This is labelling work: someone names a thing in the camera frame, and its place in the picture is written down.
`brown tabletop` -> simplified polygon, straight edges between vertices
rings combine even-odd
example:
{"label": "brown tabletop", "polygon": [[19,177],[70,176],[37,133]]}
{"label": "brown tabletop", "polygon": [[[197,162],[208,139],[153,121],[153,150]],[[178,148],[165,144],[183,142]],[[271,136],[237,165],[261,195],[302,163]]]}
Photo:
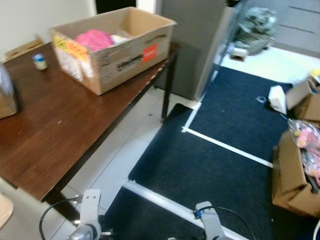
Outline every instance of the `brown tabletop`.
{"label": "brown tabletop", "polygon": [[[169,59],[178,48],[171,44]],[[44,54],[48,69],[35,68],[36,53]],[[0,119],[0,177],[38,200],[54,187],[62,188],[167,63],[101,96],[63,73],[49,44],[5,63],[20,110]]]}

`table leg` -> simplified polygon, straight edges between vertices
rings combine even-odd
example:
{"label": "table leg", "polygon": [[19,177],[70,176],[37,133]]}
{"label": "table leg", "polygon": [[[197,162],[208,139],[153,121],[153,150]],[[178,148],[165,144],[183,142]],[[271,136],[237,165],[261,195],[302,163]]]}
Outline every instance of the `table leg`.
{"label": "table leg", "polygon": [[177,55],[175,55],[172,62],[169,63],[168,73],[165,80],[165,89],[164,89],[164,97],[163,97],[163,105],[162,105],[162,113],[161,113],[162,123],[166,120],[168,115],[169,98],[172,90],[172,85],[174,82],[176,63],[177,63]]}
{"label": "table leg", "polygon": [[[45,201],[48,204],[52,205],[66,199],[67,198],[60,191],[53,190],[46,197]],[[68,219],[70,222],[73,222],[74,220],[80,220],[80,213],[71,202],[64,202],[64,203],[58,204],[54,207],[54,209],[58,213],[60,213],[62,216],[64,216],[66,219]]]}

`pink cloth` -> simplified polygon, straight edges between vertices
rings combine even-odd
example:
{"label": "pink cloth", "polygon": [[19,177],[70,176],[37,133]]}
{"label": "pink cloth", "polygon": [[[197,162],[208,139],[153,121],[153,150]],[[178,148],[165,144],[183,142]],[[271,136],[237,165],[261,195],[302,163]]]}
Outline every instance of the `pink cloth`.
{"label": "pink cloth", "polygon": [[115,44],[110,34],[95,29],[88,30],[87,32],[78,35],[75,38],[75,41],[90,48],[92,52],[108,48]]}

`small jar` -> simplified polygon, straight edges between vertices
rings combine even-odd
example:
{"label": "small jar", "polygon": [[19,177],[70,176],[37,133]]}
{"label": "small jar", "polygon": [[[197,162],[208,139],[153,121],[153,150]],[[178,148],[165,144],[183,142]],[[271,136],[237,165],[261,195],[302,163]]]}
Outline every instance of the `small jar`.
{"label": "small jar", "polygon": [[42,71],[48,68],[45,57],[42,54],[36,54],[32,59],[36,69]]}

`gray refrigerator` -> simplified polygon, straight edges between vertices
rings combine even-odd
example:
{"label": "gray refrigerator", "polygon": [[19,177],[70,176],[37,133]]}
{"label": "gray refrigerator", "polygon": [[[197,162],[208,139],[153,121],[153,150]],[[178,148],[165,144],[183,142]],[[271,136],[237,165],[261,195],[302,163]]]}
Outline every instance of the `gray refrigerator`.
{"label": "gray refrigerator", "polygon": [[[163,0],[161,15],[177,22],[172,41],[181,45],[172,92],[199,100],[219,70],[247,0]],[[156,87],[164,88],[160,79]]]}

